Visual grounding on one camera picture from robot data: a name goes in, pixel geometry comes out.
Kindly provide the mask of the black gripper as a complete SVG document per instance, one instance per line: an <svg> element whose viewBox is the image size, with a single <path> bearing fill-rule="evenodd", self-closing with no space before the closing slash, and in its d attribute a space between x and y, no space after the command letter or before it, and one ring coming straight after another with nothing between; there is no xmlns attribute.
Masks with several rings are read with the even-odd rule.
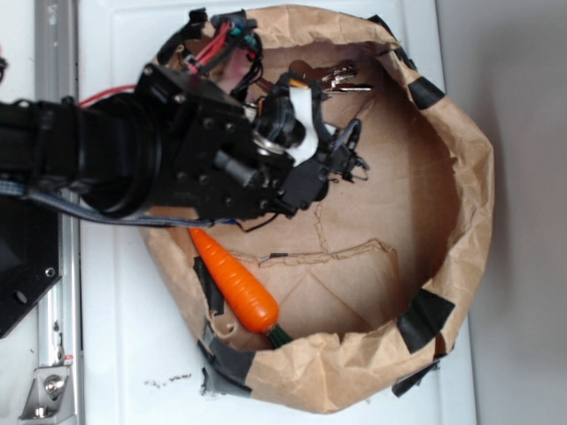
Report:
<svg viewBox="0 0 567 425"><path fill-rule="evenodd" d="M201 220L308 209L329 189L321 94L317 83L284 73L248 118L214 82L148 65L133 94L156 146L145 205L189 207Z"/></svg>

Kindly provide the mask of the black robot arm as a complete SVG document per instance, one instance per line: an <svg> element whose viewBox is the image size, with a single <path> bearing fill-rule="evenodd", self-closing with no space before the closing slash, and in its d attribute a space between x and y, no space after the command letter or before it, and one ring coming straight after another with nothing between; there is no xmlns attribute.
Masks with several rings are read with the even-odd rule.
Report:
<svg viewBox="0 0 567 425"><path fill-rule="evenodd" d="M154 64L133 92L88 108L2 104L1 177L36 201L70 189L105 219L154 207L201 220L292 216L325 196L333 148L325 130L307 132L290 82L255 120L213 82Z"/></svg>

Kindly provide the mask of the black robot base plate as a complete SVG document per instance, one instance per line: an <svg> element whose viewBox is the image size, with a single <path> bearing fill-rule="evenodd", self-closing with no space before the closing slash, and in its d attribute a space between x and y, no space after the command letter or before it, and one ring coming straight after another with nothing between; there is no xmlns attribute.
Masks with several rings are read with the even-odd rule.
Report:
<svg viewBox="0 0 567 425"><path fill-rule="evenodd" d="M59 217L1 200L1 337L8 336L60 277Z"/></svg>

